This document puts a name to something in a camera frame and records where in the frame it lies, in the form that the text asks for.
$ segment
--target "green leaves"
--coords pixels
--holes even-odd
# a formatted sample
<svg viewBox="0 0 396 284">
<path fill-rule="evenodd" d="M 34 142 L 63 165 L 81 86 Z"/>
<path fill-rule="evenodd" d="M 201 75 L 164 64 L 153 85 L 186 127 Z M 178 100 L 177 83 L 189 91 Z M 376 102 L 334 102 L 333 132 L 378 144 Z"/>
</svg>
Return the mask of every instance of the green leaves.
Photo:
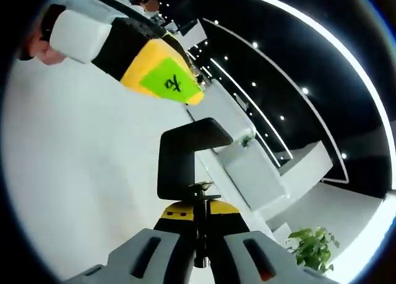
<svg viewBox="0 0 396 284">
<path fill-rule="evenodd" d="M 315 232 L 310 228 L 295 231 L 289 235 L 288 239 L 298 240 L 297 248 L 288 248 L 295 255 L 298 265 L 304 264 L 320 273 L 334 270 L 333 265 L 326 267 L 326 263 L 331 257 L 329 243 L 333 243 L 337 248 L 340 247 L 340 243 L 324 227 L 319 227 Z"/>
</svg>

